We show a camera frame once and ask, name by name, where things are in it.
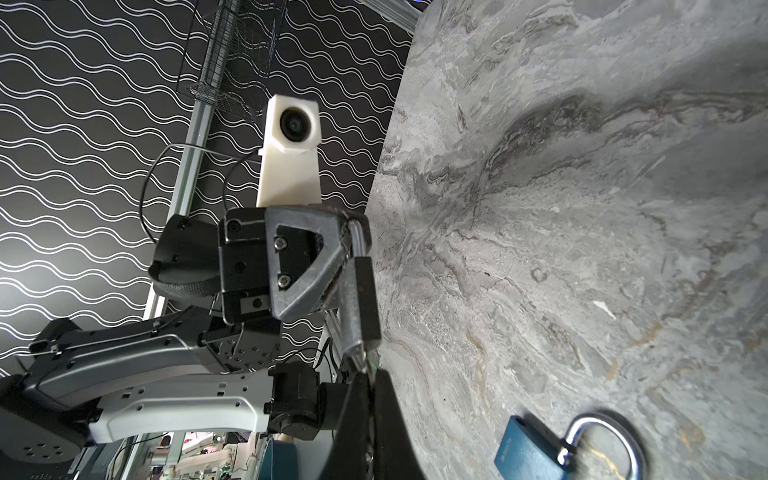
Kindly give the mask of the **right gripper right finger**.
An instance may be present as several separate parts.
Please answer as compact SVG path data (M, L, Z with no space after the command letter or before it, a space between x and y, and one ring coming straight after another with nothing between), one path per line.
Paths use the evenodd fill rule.
M373 387L373 478L424 480L391 375L379 369Z

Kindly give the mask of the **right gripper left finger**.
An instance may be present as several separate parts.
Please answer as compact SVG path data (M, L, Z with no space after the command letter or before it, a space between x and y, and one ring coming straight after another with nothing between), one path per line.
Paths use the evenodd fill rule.
M357 372L352 376L336 439L320 479L358 480L367 477L370 405L368 376Z

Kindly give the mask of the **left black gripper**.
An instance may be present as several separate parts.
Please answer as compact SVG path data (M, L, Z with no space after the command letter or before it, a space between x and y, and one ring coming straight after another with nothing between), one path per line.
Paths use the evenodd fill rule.
M279 324L326 307L349 248L346 220L323 205L228 210L218 226L224 321Z

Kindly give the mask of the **blue padlock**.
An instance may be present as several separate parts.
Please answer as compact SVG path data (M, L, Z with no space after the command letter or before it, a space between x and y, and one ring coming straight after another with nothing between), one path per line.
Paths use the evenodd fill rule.
M535 422L510 417L494 458L504 479L573 479L578 444L592 427L611 433L628 458L628 479L646 479L648 465L637 438L616 418L605 413L583 413L573 418L563 437L553 443Z

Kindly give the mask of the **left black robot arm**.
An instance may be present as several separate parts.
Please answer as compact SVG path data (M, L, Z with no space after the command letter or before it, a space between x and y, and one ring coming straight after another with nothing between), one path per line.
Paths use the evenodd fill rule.
M311 440L347 391L297 357L286 323L333 308L371 245L368 220L321 205L242 208L218 224L173 216L150 277L181 311L86 331L52 321L33 361L1 382L1 454L58 464L150 432L228 430Z

